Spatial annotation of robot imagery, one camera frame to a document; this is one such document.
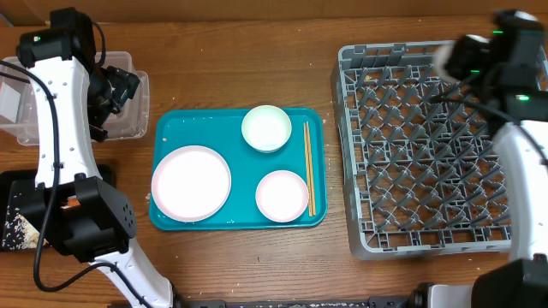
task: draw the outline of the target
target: white label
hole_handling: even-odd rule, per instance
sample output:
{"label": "white label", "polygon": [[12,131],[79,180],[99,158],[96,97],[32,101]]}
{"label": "white label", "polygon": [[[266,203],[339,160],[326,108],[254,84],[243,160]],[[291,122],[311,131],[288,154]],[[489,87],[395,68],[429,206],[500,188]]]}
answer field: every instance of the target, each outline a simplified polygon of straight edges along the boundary
{"label": "white label", "polygon": [[19,109],[19,100],[21,95],[11,86],[2,83],[0,86],[0,116],[17,122],[17,110]]}

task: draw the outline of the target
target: wooden table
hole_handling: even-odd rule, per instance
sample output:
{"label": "wooden table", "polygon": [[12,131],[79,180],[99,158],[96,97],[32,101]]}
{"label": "wooden table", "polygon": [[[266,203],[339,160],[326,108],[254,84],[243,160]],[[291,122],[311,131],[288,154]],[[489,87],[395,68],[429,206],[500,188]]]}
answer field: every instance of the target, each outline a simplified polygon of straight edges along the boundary
{"label": "wooden table", "polygon": [[[548,15],[541,15],[548,21]],[[13,56],[19,36],[36,28],[0,28],[0,58]],[[94,144],[98,163],[113,166],[118,189],[135,208],[138,240],[158,271],[184,297],[227,301],[365,299],[408,294],[422,281],[469,284],[507,262],[506,254],[363,262],[348,248],[341,149],[334,125],[330,73],[347,44],[489,36],[490,16],[368,18],[318,21],[192,22],[104,26],[107,50],[128,51],[151,81],[148,132],[142,139]],[[170,110],[306,106],[325,119],[329,212],[316,228],[173,232],[152,226],[147,213],[154,134]],[[0,132],[0,172],[36,168],[38,149]],[[45,252],[48,285],[84,268]],[[13,307],[104,307],[123,296],[99,272],[60,293],[33,284],[33,252],[0,253],[0,301]]]}

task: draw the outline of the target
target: white mount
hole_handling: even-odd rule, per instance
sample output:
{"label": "white mount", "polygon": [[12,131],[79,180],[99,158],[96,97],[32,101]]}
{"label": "white mount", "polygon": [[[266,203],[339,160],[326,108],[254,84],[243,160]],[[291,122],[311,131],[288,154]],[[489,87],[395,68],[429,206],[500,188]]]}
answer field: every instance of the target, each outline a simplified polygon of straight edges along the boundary
{"label": "white mount", "polygon": [[[541,148],[548,146],[548,122],[522,121],[521,126]],[[512,246],[510,261],[532,260],[535,253],[548,256],[548,169],[539,154],[512,123],[497,132],[494,150],[503,166],[508,191]]]}
{"label": "white mount", "polygon": [[[59,154],[63,164],[59,185],[73,182],[74,176],[80,173],[85,174],[86,177],[101,178],[93,157],[87,120],[87,89],[89,87],[87,71],[75,57],[72,60],[55,57],[38,61],[28,70],[40,78],[55,97],[59,126]],[[39,168],[35,185],[44,183],[45,187],[49,188],[53,185],[51,109],[44,89],[40,88],[35,81],[31,82],[36,96],[40,138]],[[150,306],[154,308],[173,306],[173,290],[170,281],[154,269],[136,239],[129,240],[129,250],[126,253],[108,253],[95,258],[95,261],[90,264],[97,262],[115,264]],[[132,307],[144,307],[139,304],[116,272],[110,271],[110,268],[98,269],[118,287]]]}

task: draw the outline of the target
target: green led light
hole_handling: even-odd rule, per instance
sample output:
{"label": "green led light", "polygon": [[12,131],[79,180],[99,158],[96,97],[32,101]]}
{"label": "green led light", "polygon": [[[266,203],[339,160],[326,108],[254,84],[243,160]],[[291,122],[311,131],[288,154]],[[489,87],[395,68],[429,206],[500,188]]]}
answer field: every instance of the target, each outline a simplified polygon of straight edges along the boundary
{"label": "green led light", "polygon": [[516,97],[517,99],[521,100],[522,102],[526,102],[526,101],[528,101],[528,100],[530,99],[529,96],[527,96],[527,95],[521,95],[521,94],[520,94],[520,95],[516,95],[515,97]]}

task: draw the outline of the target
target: teal tray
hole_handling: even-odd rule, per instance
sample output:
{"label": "teal tray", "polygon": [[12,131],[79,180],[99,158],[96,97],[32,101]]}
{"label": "teal tray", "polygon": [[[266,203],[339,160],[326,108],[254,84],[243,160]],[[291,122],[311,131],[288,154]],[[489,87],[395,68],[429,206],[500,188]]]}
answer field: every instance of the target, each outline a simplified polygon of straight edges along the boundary
{"label": "teal tray", "polygon": [[[318,225],[327,213],[325,185],[324,133],[319,115],[307,108],[287,108],[293,131],[278,151],[261,153],[249,146],[241,135],[241,122],[249,110],[175,110],[160,119],[154,147],[154,168],[172,151],[186,145],[203,145],[218,152],[232,175],[230,195],[215,215],[200,222],[178,222],[156,206],[151,198],[152,223],[169,231],[242,230],[265,228],[304,228]],[[303,123],[310,125],[312,141],[316,216],[308,210],[292,222],[273,222],[264,217],[255,202],[260,180],[272,171],[289,170],[306,181]]]}

